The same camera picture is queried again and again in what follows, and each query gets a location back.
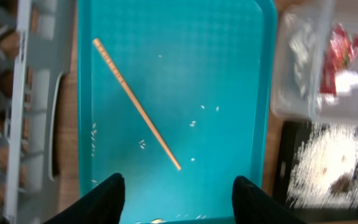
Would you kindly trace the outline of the red snack wrapper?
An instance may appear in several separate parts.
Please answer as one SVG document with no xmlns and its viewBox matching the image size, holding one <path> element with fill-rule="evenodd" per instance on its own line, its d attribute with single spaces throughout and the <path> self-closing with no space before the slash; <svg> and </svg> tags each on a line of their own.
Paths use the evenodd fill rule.
<svg viewBox="0 0 358 224">
<path fill-rule="evenodd" d="M 349 65 L 358 60 L 358 34 L 350 34 L 342 24 L 332 28 L 323 60 L 319 92 L 322 95 L 348 95 L 358 88 L 358 73 L 350 71 Z"/>
</svg>

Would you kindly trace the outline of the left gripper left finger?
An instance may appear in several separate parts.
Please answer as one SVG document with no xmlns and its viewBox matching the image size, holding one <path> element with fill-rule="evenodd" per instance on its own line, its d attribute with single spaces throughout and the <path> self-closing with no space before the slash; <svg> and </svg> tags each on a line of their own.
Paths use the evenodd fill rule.
<svg viewBox="0 0 358 224">
<path fill-rule="evenodd" d="M 45 224 L 119 223 L 124 203 L 124 178 L 115 173 Z"/>
</svg>

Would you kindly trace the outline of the wooden chopstick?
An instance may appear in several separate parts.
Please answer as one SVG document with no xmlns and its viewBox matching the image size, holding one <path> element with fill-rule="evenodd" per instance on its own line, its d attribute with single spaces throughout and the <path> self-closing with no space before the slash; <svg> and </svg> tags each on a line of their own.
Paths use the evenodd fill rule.
<svg viewBox="0 0 358 224">
<path fill-rule="evenodd" d="M 146 125 L 149 127 L 149 129 L 151 130 L 153 135 L 156 137 L 157 141 L 162 146 L 162 148 L 165 151 L 165 153 L 167 154 L 167 156 L 173 162 L 174 166 L 177 168 L 177 170 L 181 170 L 181 165 L 179 164 L 179 162 L 177 161 L 177 159 L 175 158 L 175 156 L 173 155 L 173 153 L 169 149 L 167 143 L 165 142 L 165 140 L 163 139 L 162 135 L 159 133 L 159 131 L 157 130 L 155 125 L 153 124 L 152 120 L 149 118 L 149 116 L 146 113 L 146 111 L 143 109 L 142 105 L 139 103 L 138 99 L 135 97 L 135 94 L 133 94 L 132 90 L 130 89 L 129 85 L 125 81 L 125 79 L 122 76 L 122 74 L 119 71 L 119 69 L 117 68 L 117 66 L 114 63 L 113 59 L 108 54 L 106 48 L 104 47 L 104 45 L 102 44 L 100 39 L 95 38 L 92 41 L 92 43 L 93 43 L 94 47 L 96 48 L 96 50 L 101 55 L 101 57 L 103 58 L 103 60 L 105 61 L 106 65 L 109 67 L 109 69 L 112 72 L 112 74 L 116 77 L 117 81 L 122 86 L 123 90 L 125 91 L 125 93 L 129 97 L 129 99 L 134 104 L 134 106 L 137 109 L 137 111 L 140 113 L 141 117 L 144 119 Z"/>
</svg>

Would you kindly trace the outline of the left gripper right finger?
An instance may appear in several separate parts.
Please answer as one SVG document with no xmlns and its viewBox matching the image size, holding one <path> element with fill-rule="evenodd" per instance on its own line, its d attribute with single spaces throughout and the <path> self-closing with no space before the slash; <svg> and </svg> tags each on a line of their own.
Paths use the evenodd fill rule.
<svg viewBox="0 0 358 224">
<path fill-rule="evenodd" d="M 244 176 L 234 180 L 232 208 L 237 224 L 305 224 Z"/>
</svg>

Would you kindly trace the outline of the rice and food leftovers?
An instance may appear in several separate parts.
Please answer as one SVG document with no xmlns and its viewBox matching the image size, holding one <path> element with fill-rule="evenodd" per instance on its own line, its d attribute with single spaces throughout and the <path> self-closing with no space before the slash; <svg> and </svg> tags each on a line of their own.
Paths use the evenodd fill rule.
<svg viewBox="0 0 358 224">
<path fill-rule="evenodd" d="M 313 123 L 297 146 L 290 208 L 358 209 L 358 127 Z"/>
</svg>

